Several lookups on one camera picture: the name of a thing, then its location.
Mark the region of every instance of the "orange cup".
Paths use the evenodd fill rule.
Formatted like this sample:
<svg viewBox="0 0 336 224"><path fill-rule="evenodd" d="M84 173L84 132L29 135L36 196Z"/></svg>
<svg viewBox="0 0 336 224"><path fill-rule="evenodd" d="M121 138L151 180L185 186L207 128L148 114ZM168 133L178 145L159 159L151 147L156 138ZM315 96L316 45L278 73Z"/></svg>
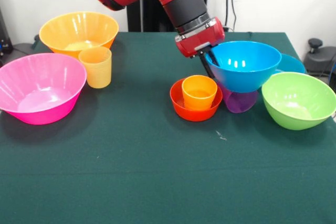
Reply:
<svg viewBox="0 0 336 224"><path fill-rule="evenodd" d="M190 76L182 82L184 106L189 110L211 108L217 93L217 83L207 76Z"/></svg>
<svg viewBox="0 0 336 224"><path fill-rule="evenodd" d="M88 85L95 89L102 89L111 83L112 53L106 47L93 47L80 52L79 61L88 73Z"/></svg>

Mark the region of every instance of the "plastic bowl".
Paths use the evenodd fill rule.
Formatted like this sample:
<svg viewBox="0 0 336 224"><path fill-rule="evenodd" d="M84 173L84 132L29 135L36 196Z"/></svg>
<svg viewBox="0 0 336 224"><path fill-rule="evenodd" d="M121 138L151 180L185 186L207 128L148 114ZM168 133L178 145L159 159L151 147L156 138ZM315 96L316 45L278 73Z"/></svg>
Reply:
<svg viewBox="0 0 336 224"><path fill-rule="evenodd" d="M282 54L281 62L275 70L275 73L281 72L306 73L306 69L300 60L290 55Z"/></svg>
<svg viewBox="0 0 336 224"><path fill-rule="evenodd" d="M271 117L289 130L314 127L336 110L334 91L323 81L307 74L275 74L261 90Z"/></svg>
<svg viewBox="0 0 336 224"><path fill-rule="evenodd" d="M78 58L87 48L110 48L119 31L118 23L107 15L76 12L55 17L39 31L40 40L53 52Z"/></svg>
<svg viewBox="0 0 336 224"><path fill-rule="evenodd" d="M222 101L223 94L221 89L217 89L215 100L210 109L205 111L188 110L184 107L182 82L184 79L177 81L170 89L170 98L172 100L175 112L185 120L192 122L201 122L211 118L217 111Z"/></svg>
<svg viewBox="0 0 336 224"><path fill-rule="evenodd" d="M86 81L84 66L61 54L36 54L0 68L0 109L21 121L48 124L74 107Z"/></svg>
<svg viewBox="0 0 336 224"><path fill-rule="evenodd" d="M212 49L219 66L206 60L216 79L229 91L249 93L258 90L275 72L281 53L267 44L232 41Z"/></svg>

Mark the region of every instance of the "cup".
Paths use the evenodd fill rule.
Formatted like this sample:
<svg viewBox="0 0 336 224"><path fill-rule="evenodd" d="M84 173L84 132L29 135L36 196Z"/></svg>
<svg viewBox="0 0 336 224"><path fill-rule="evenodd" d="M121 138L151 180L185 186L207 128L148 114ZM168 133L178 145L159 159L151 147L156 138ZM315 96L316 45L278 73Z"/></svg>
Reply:
<svg viewBox="0 0 336 224"><path fill-rule="evenodd" d="M204 111L211 108L217 93L217 83L207 76L190 76L182 82L184 107Z"/></svg>
<svg viewBox="0 0 336 224"><path fill-rule="evenodd" d="M80 52L79 61L84 65L88 85L95 89L105 88L111 83L112 52L106 47L93 47Z"/></svg>
<svg viewBox="0 0 336 224"><path fill-rule="evenodd" d="M237 93L227 90L221 83L218 83L223 93L223 101L227 109L232 113L243 113L251 109L258 99L258 91L249 93Z"/></svg>

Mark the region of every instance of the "orange bowl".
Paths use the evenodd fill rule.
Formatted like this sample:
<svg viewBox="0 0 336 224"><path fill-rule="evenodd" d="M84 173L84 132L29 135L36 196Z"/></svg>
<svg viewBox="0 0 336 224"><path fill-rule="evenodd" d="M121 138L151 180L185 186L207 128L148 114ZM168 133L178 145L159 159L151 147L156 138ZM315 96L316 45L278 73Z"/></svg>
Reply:
<svg viewBox="0 0 336 224"><path fill-rule="evenodd" d="M192 122L201 122L211 118L216 113L218 106L222 102L223 94L221 89L217 89L215 100L213 101L210 109L204 111L188 110L184 107L182 91L183 81L184 79L175 82L170 89L170 98L172 100L175 112L183 119Z"/></svg>
<svg viewBox="0 0 336 224"><path fill-rule="evenodd" d="M112 17L95 12L68 13L49 20L39 31L40 40L53 52L78 59L87 48L110 48L119 31Z"/></svg>

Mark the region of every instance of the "plastic cup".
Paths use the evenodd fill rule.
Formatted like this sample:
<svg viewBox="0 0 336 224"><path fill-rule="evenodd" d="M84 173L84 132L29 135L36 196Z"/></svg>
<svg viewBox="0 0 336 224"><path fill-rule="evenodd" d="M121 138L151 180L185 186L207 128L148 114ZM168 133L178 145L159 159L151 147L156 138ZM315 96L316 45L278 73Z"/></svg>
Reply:
<svg viewBox="0 0 336 224"><path fill-rule="evenodd" d="M87 81L90 87L102 89L111 83L112 53L110 49L106 47L85 49L78 58L88 73Z"/></svg>
<svg viewBox="0 0 336 224"><path fill-rule="evenodd" d="M214 102L212 103L210 109L204 111L188 110L184 107L182 92L183 80L184 79L175 82L170 89L170 98L172 100L176 114L178 114L181 118L191 122L201 122L210 119L216 113L220 103L222 102L223 94L221 89L217 89Z"/></svg>
<svg viewBox="0 0 336 224"><path fill-rule="evenodd" d="M232 113L243 113L251 109L258 99L258 91L250 93L237 93L227 90L222 84L218 83L223 93L223 101L227 109Z"/></svg>
<svg viewBox="0 0 336 224"><path fill-rule="evenodd" d="M190 76L182 82L184 106L189 110L211 108L217 93L217 83L207 76Z"/></svg>

